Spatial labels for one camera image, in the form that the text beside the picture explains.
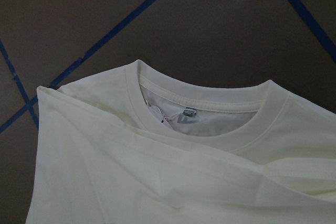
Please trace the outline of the cream long-sleeve printed shirt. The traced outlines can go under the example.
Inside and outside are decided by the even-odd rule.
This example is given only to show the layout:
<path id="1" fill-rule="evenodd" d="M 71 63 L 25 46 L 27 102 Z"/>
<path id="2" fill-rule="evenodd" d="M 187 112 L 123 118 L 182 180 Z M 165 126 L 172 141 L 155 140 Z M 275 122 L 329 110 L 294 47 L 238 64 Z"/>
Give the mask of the cream long-sleeve printed shirt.
<path id="1" fill-rule="evenodd" d="M 335 223 L 335 114 L 137 60 L 37 88 L 27 223 Z"/>

